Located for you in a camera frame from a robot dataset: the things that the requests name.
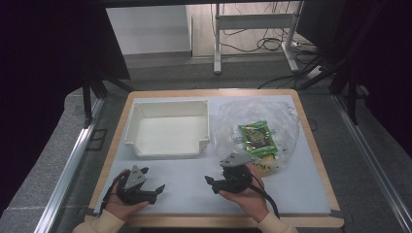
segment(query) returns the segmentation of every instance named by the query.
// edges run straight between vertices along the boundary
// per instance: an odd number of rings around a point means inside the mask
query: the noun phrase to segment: hand
[[[264,187],[263,181],[261,180],[258,168],[252,164],[246,164],[249,171],[253,176],[252,185],[260,188],[260,185]],[[234,194],[227,191],[219,191],[219,194],[225,199],[235,202],[242,208],[242,210],[248,215],[251,216],[256,222],[261,222],[269,211],[267,209],[266,200],[259,195],[257,192],[247,188],[243,192]]]
[[[116,195],[118,191],[119,181],[115,183],[115,186],[112,189],[112,193],[110,194],[109,200],[107,201],[105,210],[110,212],[112,215],[116,216],[122,221],[126,221],[127,218],[135,213],[138,212],[145,207],[149,206],[149,202],[141,202],[136,205],[129,206],[124,204],[120,198]]]

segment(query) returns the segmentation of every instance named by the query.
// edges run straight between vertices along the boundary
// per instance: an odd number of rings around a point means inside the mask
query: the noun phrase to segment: table
[[[102,168],[96,188],[89,203],[89,208],[94,209],[97,199],[102,192],[110,169],[115,159],[116,152],[120,144],[120,137],[125,127],[129,114],[129,106],[134,98],[164,98],[164,97],[200,97],[200,96],[257,96],[257,95],[290,95],[295,104],[296,111],[300,117],[303,131],[312,152],[316,168],[325,188],[326,198],[332,209],[330,215],[323,216],[281,216],[282,221],[290,223],[296,227],[341,227],[344,223],[339,216],[340,208],[327,176],[326,168],[321,159],[316,146],[315,139],[309,127],[303,107],[299,97],[294,90],[256,90],[256,89],[218,89],[218,90],[170,90],[170,91],[139,91],[131,92],[125,103],[125,107],[120,117],[120,121],[108,151],[107,158]],[[95,219],[96,216],[86,216],[86,221]],[[255,222],[247,216],[188,216],[188,215],[139,215],[132,216],[126,225],[134,227],[216,227],[216,228],[248,228],[254,227]]]

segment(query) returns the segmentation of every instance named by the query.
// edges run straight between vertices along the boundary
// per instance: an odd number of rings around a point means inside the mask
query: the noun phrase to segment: clear plastic bag
[[[298,123],[295,109],[285,102],[265,102],[255,98],[226,103],[219,108],[218,121],[213,128],[216,154],[220,159],[225,159],[233,152],[253,156],[261,172],[281,169],[296,145]],[[263,124],[267,124],[264,128],[268,131],[267,136],[271,137],[266,138],[265,142],[271,142],[272,139],[276,147],[275,152],[271,150],[272,153],[268,155],[254,154],[256,147],[250,148],[250,137],[245,134],[245,125],[256,127]],[[266,133],[263,129],[254,130],[260,130],[263,135]]]

